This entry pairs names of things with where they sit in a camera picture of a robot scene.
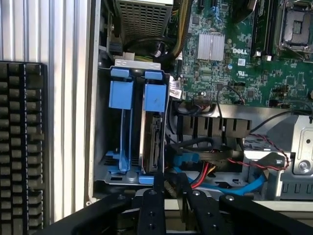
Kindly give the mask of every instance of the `cpu socket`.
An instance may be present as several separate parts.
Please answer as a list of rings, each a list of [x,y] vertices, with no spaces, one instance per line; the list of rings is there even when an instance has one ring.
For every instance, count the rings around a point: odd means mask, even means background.
[[[282,0],[276,36],[279,50],[291,50],[304,56],[313,53],[313,3],[311,0]]]

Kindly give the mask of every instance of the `motherboard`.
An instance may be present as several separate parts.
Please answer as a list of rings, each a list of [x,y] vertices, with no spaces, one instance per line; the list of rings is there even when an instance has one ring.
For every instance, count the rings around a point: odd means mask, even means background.
[[[194,0],[183,50],[182,99],[214,102],[218,90],[230,85],[247,106],[304,109],[293,101],[313,100],[311,1],[248,2],[255,8],[240,19],[237,0]],[[219,99],[239,103],[227,89]]]

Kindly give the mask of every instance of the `green circuit board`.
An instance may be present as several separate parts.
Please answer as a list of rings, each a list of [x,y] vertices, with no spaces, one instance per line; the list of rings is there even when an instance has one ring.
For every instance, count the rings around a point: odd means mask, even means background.
[[[198,1],[194,1],[189,38],[183,50],[182,99],[214,102],[222,85],[244,84],[234,88],[245,99],[247,106],[269,107],[270,100],[311,102],[308,94],[313,91],[313,64],[297,58],[266,61],[252,57],[254,13],[243,22],[232,23],[231,1],[217,0],[218,19],[212,13],[211,1],[205,1],[202,11],[198,9]],[[225,35],[223,61],[197,59],[199,34],[207,32]],[[238,97],[235,93],[226,89],[221,92],[221,103],[234,104],[236,101]]]

